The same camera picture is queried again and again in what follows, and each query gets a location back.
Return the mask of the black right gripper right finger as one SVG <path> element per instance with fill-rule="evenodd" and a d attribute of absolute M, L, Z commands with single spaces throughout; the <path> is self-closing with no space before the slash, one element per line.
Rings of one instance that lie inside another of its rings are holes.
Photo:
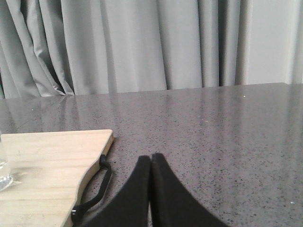
<path fill-rule="evenodd" d="M 152 155 L 151 216 L 154 227 L 226 227 L 183 186 L 161 153 Z"/>

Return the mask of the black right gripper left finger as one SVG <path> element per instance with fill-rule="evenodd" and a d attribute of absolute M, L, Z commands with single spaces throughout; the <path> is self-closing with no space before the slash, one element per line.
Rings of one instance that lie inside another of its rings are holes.
<path fill-rule="evenodd" d="M 148 226 L 151 160 L 139 156 L 137 163 L 118 194 L 86 227 Z"/>

